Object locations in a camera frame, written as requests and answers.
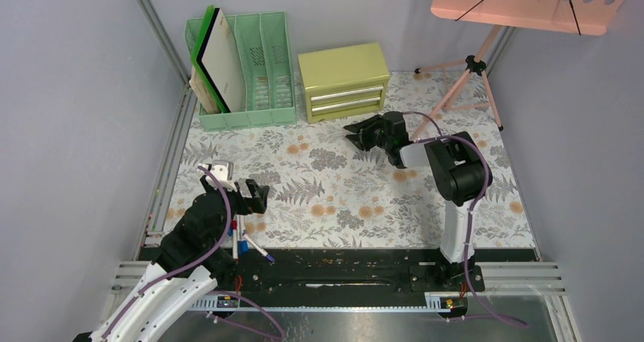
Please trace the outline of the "white blue marker pen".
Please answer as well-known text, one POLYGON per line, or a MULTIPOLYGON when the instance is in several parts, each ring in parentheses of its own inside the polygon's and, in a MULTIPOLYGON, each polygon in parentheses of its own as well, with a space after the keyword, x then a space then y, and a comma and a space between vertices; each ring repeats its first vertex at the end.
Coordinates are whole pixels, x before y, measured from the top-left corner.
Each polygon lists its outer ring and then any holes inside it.
POLYGON ((246 231, 242 232, 242 237, 244 241, 247 242, 253 249, 255 249, 262 257, 267 259, 269 262, 275 262, 275 258, 263 247, 257 244, 246 231))

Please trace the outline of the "yellow-green drawer cabinet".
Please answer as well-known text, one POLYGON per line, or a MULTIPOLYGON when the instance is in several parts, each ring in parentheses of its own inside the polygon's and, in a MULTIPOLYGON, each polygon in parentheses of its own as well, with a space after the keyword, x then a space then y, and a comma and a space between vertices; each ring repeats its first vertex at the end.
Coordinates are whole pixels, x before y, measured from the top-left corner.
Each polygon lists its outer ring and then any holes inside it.
POLYGON ((381 111, 390 81, 379 43, 298 55, 308 123, 381 111))

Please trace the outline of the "purple cartoon book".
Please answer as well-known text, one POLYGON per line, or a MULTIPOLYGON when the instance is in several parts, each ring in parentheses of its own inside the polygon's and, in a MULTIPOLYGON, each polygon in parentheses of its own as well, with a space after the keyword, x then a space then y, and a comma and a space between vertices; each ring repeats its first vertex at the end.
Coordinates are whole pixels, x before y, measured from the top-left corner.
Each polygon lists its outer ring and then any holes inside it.
POLYGON ((197 73, 195 67, 191 69, 191 78, 189 85, 194 91, 200 105, 203 107, 206 114, 211 115, 220 113, 213 95, 207 89, 206 83, 197 73))

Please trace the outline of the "green Treehouse book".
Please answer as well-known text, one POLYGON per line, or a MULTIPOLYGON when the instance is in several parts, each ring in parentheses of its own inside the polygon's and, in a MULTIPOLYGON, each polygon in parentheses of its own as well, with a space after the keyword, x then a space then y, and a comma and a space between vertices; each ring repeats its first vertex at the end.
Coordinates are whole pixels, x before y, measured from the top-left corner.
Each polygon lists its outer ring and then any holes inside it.
POLYGON ((197 100, 200 104, 200 107, 204 110, 206 114, 213 113, 213 99, 206 87, 204 81, 199 77, 198 74, 193 74, 189 85, 194 92, 197 100))

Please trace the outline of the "white perforated board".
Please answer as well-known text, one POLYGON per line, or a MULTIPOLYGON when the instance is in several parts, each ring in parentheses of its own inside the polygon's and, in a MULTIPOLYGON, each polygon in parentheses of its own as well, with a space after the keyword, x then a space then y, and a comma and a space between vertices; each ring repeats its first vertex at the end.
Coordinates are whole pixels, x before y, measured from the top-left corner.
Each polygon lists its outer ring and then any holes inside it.
POLYGON ((230 112, 246 110, 246 84, 235 36, 219 8, 203 62, 230 112))

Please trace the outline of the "green clip file folder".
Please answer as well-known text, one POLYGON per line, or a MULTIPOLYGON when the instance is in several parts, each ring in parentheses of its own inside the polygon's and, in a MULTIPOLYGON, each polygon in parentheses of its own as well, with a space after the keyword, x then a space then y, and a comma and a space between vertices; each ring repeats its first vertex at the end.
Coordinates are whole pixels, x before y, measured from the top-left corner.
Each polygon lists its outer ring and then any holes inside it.
POLYGON ((206 91, 213 98, 214 106, 219 110, 220 113, 230 113, 226 101, 221 97, 219 90, 214 84, 213 79, 211 78, 203 62, 207 43, 209 42, 210 35, 212 33, 218 13, 219 8, 216 8, 214 5, 210 5, 206 8, 201 26, 199 28, 196 39, 194 40, 194 48, 191 50, 191 62, 193 63, 196 72, 204 82, 206 91))

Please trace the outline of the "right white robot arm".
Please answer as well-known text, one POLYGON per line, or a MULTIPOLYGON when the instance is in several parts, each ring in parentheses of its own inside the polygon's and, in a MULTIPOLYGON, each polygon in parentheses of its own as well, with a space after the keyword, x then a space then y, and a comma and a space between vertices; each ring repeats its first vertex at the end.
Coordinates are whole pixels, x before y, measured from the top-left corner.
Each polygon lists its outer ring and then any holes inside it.
POLYGON ((473 220, 478 202, 493 181, 491 169, 471 135, 438 133, 435 138, 411 140, 404 116, 390 111, 343 128, 346 139, 362 151, 378 147, 390 164, 399 168, 428 166, 439 194, 445 200, 445 224, 440 252, 447 261, 435 271, 445 290, 455 290, 466 279, 460 264, 474 255, 471 245, 473 220))

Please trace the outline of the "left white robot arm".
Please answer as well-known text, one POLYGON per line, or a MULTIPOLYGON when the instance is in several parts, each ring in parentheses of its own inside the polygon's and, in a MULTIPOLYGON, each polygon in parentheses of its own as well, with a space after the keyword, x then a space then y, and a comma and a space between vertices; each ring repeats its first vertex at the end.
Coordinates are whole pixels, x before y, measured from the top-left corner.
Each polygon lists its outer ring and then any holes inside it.
POLYGON ((245 198, 238 185, 218 189, 208 176, 200 182, 205 192, 162 239, 127 299, 95 331, 78 334, 76 341, 157 341, 199 298, 234 285, 235 260, 220 240, 235 216, 267 210, 270 188, 248 179, 251 195, 245 198))

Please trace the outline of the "white red marker pen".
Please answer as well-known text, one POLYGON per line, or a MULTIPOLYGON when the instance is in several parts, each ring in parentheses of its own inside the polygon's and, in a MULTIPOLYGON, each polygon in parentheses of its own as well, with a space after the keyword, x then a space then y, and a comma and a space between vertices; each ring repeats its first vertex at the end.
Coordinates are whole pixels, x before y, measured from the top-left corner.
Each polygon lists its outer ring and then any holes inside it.
POLYGON ((232 236, 232 257, 237 261, 238 260, 238 226, 237 220, 233 220, 231 224, 231 236, 232 236))

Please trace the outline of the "floral table mat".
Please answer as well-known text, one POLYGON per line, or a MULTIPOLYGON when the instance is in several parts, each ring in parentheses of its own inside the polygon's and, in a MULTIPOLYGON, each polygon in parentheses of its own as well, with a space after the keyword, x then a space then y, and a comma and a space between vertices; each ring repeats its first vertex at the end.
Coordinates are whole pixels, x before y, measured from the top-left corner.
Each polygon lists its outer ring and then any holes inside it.
MULTIPOLYGON (((467 131, 494 177, 479 202, 473 229, 476 248, 533 248, 526 211, 511 162, 487 107, 485 85, 473 77, 457 111, 440 112, 423 138, 467 131)), ((433 248, 444 228, 444 200, 426 166, 398 169, 379 148, 357 150, 346 140, 350 119, 310 124, 298 105, 294 125, 205 131, 193 118, 166 219, 170 232, 203 192, 199 165, 233 163, 237 182, 250 178, 270 187, 268 208, 245 220, 265 248, 433 248)))

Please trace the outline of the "mint green file organizer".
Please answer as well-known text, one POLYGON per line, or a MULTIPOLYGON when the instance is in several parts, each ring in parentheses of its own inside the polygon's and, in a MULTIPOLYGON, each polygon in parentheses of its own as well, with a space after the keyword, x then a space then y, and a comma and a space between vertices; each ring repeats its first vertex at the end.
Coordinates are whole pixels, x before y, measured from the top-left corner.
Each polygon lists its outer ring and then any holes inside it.
MULTIPOLYGON (((226 15, 234 33, 246 84, 246 110, 206 114, 199 120, 207 131, 289 125, 296 122, 295 91, 286 13, 226 15)), ((203 18, 185 24, 191 53, 203 18)))

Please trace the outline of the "pink music stand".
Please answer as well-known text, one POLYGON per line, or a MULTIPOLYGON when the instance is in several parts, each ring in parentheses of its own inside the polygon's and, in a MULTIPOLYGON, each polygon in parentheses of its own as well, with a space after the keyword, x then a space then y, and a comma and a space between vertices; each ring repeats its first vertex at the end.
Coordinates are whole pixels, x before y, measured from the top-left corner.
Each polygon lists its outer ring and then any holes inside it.
POLYGON ((619 125, 643 99, 643 0, 432 0, 448 21, 487 24, 479 51, 438 103, 451 110, 471 75, 499 79, 498 126, 525 134, 619 125))

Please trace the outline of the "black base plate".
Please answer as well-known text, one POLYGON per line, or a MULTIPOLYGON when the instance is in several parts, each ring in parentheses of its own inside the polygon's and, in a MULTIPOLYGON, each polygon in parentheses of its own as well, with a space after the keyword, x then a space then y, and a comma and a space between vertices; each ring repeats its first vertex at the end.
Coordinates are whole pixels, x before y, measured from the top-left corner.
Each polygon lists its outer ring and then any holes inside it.
POLYGON ((224 291, 264 308, 416 307, 426 293, 485 290, 482 262, 448 264, 438 249, 271 249, 234 261, 219 249, 204 265, 224 291))

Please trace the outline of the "aluminium rail frame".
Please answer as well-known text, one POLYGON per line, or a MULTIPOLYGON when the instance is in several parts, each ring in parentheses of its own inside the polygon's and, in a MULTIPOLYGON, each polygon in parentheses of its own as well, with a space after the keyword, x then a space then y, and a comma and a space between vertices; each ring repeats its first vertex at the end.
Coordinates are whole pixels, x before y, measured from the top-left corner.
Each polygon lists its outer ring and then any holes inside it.
POLYGON ((189 70, 185 68, 178 50, 175 48, 170 35, 159 17, 152 0, 135 0, 147 19, 159 42, 165 57, 169 60, 175 76, 181 85, 180 100, 173 119, 171 130, 166 142, 159 171, 153 183, 153 192, 150 202, 147 205, 147 217, 144 218, 137 243, 132 256, 122 261, 120 267, 125 266, 129 261, 140 264, 149 261, 153 255, 152 247, 146 245, 146 241, 152 240, 153 247, 160 244, 163 235, 163 227, 166 224, 166 215, 170 208, 170 201, 175 187, 176 178, 182 158, 183 148, 188 138, 194 109, 197 104, 196 97, 191 93, 188 85, 189 70))

